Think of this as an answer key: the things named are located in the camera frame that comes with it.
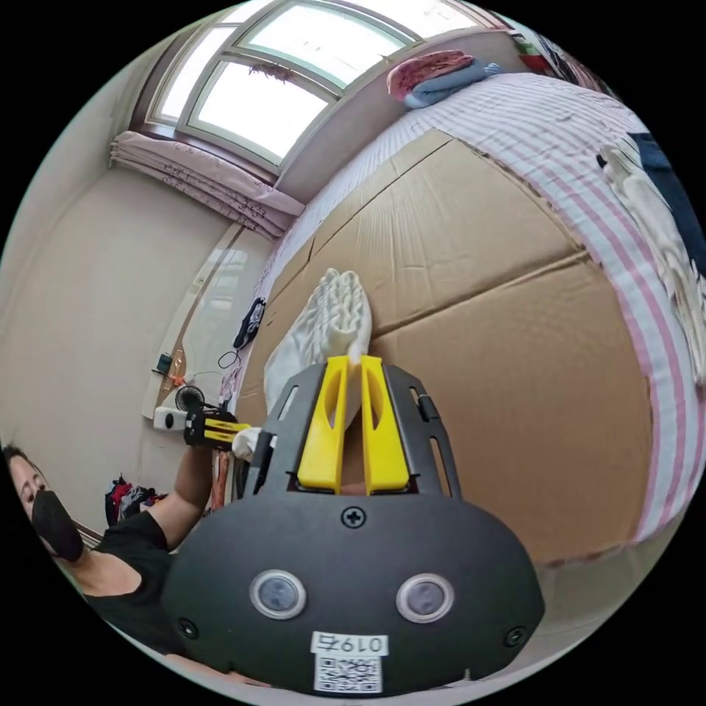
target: window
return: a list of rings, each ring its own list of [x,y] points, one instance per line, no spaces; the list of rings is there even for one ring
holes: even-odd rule
[[[438,0],[352,0],[356,5],[380,13],[409,27],[424,39],[477,27],[479,22],[449,3]]]
[[[305,66],[341,88],[405,44],[356,17],[303,4],[287,8],[245,39],[245,46]]]
[[[131,127],[277,175],[336,101],[389,57],[493,26],[455,0],[250,0],[181,37]]]
[[[221,64],[220,76],[191,124],[225,133],[234,142],[240,138],[246,147],[260,147],[276,162],[326,105],[294,83],[250,74],[247,66],[228,63]]]

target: window frame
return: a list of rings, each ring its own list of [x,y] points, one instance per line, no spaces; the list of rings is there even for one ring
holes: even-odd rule
[[[476,11],[473,7],[457,0],[442,0],[442,2],[469,17],[476,23],[478,30],[498,29],[498,25],[493,23],[487,13],[482,12],[482,8],[477,8]],[[351,16],[367,24],[372,29],[382,30],[400,40],[403,42],[403,46],[389,56],[381,58],[379,62],[364,71],[344,88],[300,63],[275,54],[269,54],[266,51],[241,46],[248,36],[253,36],[258,29],[264,28],[270,22],[275,21],[278,16],[297,5],[320,7]],[[430,40],[437,41],[438,38],[451,37],[460,32],[465,34],[468,29],[471,29],[450,30],[441,35],[435,35],[433,38],[425,39],[393,19],[373,10],[359,7],[354,1],[349,0],[272,0],[270,4],[261,7],[242,23],[223,22],[228,15],[232,14],[234,8],[230,7],[227,10],[211,15],[196,26],[191,26],[174,39],[143,86],[138,103],[132,114],[130,129],[156,139],[178,140],[192,144],[211,154],[215,154],[221,159],[240,166],[270,185],[276,182],[291,160],[301,151],[301,147],[336,111],[337,106],[349,96],[354,95],[363,85],[379,74],[381,67],[396,62],[410,50],[416,49]],[[159,110],[165,103],[173,81],[179,76],[179,72],[183,69],[184,64],[196,50],[201,40],[208,32],[217,28],[230,28],[232,33],[207,61],[189,93],[180,116],[176,121],[165,120],[160,117]],[[328,103],[300,134],[284,157],[279,158],[246,138],[240,135],[233,135],[215,126],[209,125],[208,129],[205,129],[205,125],[198,122],[197,115],[201,106],[205,103],[211,87],[216,83],[228,63],[249,66],[254,64],[282,66],[293,72],[293,83],[321,97]]]

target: dark clothing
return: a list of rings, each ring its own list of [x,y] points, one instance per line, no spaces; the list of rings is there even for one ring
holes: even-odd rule
[[[667,156],[649,132],[631,134],[640,150],[642,169],[660,190],[671,208],[684,247],[699,273],[706,277],[706,238],[681,181],[672,171]]]
[[[164,614],[160,599],[173,560],[162,528],[152,515],[138,513],[110,527],[95,552],[112,554],[142,576],[134,593],[86,596],[88,604],[108,623],[163,655],[187,657]]]

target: small fan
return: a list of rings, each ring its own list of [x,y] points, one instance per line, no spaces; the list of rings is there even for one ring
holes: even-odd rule
[[[183,385],[176,391],[174,400],[176,408],[182,412],[199,412],[204,407],[209,407],[206,404],[206,398],[203,392],[195,385]]]

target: woman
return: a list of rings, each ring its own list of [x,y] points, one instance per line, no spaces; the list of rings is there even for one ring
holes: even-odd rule
[[[173,560],[170,552],[186,538],[206,508],[213,482],[211,453],[208,448],[188,447],[172,492],[145,512],[107,529],[101,543],[89,550],[40,469],[17,446],[3,448],[15,490],[32,526],[106,622],[172,663],[266,686],[190,660],[160,602]],[[360,491],[360,486],[345,489],[348,494]]]

